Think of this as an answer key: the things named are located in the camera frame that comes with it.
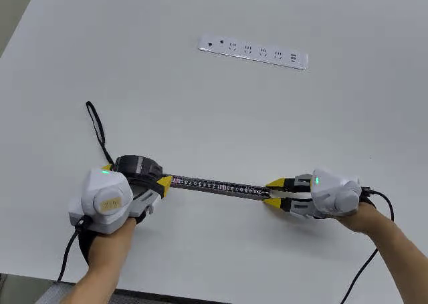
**white table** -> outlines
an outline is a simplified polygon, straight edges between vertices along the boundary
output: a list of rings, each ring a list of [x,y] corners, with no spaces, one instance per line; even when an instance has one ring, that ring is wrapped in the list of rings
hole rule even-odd
[[[67,205],[111,155],[262,185],[316,166],[388,194],[428,251],[426,0],[32,0],[0,59],[0,271],[55,279]],[[203,53],[204,33],[307,51],[299,71]],[[381,210],[384,203],[374,199]],[[333,220],[171,189],[118,287],[233,303],[338,303],[372,251]],[[65,281],[85,272],[77,243]],[[348,303],[400,303],[380,258]]]

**black cable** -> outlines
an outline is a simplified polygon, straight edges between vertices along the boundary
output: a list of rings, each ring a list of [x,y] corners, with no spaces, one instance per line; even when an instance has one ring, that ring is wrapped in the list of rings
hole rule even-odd
[[[393,209],[393,205],[391,204],[391,201],[389,200],[388,197],[386,197],[383,193],[381,192],[377,192],[375,190],[368,190],[367,193],[369,194],[375,194],[375,195],[379,195],[380,197],[382,197],[383,199],[385,199],[385,201],[388,204],[389,207],[389,212],[391,214],[391,220],[394,221],[394,209]],[[370,255],[370,257],[367,259],[367,261],[362,265],[362,267],[359,269],[359,271],[357,272],[357,274],[355,275],[354,279],[352,280],[351,284],[349,285],[348,291],[346,292],[345,296],[343,297],[342,301],[340,302],[340,304],[344,304],[345,301],[348,299],[348,296],[350,294],[350,292],[352,291],[352,288],[354,287],[356,281],[358,280],[358,278],[360,277],[361,273],[366,269],[366,267],[368,266],[368,264],[370,264],[370,262],[373,260],[373,258],[376,256],[376,254],[378,253],[378,249],[375,249],[373,251],[373,253]]]
[[[66,271],[66,266],[67,266],[67,259],[68,259],[68,253],[70,252],[70,249],[73,245],[74,240],[76,239],[76,237],[84,230],[88,229],[88,227],[92,224],[92,218],[90,218],[87,215],[84,215],[81,217],[81,219],[78,221],[78,223],[76,224],[76,229],[72,235],[72,237],[70,238],[70,240],[68,241],[66,250],[64,251],[64,257],[62,258],[62,266],[61,266],[61,272],[60,275],[58,276],[56,282],[59,283],[62,280],[62,277],[64,275],[64,272]]]
[[[98,116],[98,113],[96,112],[96,109],[95,109],[94,105],[92,104],[92,102],[89,102],[89,101],[86,102],[86,109],[88,110],[88,114],[92,119],[92,124],[94,125],[95,135],[96,135],[96,138],[98,139],[98,142],[100,143],[101,149],[102,149],[107,161],[110,164],[114,165],[113,159],[110,156],[110,154],[108,153],[107,148],[106,148],[106,137],[104,135],[104,129],[103,129],[102,124],[101,124],[101,119]]]
[[[64,271],[66,270],[66,265],[67,265],[67,258],[68,258],[68,253],[70,252],[70,248],[72,247],[72,244],[74,242],[74,240],[76,239],[76,237],[79,235],[78,230],[76,229],[72,235],[72,237],[70,238],[70,240],[68,241],[67,247],[66,247],[66,251],[64,252],[64,257],[62,259],[62,266],[61,266],[61,273],[57,278],[57,283],[59,283],[62,280],[62,276],[64,275]]]

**wrist strap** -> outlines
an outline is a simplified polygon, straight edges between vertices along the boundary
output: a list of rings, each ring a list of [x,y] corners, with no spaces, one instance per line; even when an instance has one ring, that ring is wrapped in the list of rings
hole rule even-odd
[[[98,116],[96,109],[95,109],[94,105],[92,104],[92,102],[89,102],[89,101],[86,102],[86,109],[88,110],[88,114],[92,119],[92,124],[94,125],[96,138],[98,139],[98,142],[100,143],[101,149],[102,149],[107,161],[110,164],[114,165],[113,159],[106,149],[106,137],[104,135],[104,129],[103,129],[102,124],[101,124],[101,119]]]

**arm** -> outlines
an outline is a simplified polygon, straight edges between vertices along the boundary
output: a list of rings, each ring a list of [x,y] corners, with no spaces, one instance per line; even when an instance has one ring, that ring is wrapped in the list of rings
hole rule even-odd
[[[129,218],[111,235],[100,235],[94,239],[89,250],[89,269],[76,284],[73,291],[61,303],[107,303],[112,296],[128,251],[136,225]]]
[[[370,237],[405,304],[428,303],[428,259],[394,222],[364,202],[356,214],[336,219]]]

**power strip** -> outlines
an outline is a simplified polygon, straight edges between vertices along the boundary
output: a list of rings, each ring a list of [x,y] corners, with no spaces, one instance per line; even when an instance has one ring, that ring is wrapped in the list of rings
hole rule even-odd
[[[230,37],[204,35],[199,40],[199,50],[230,55],[248,60],[282,65],[296,69],[308,69],[308,54],[276,47],[260,45]]]

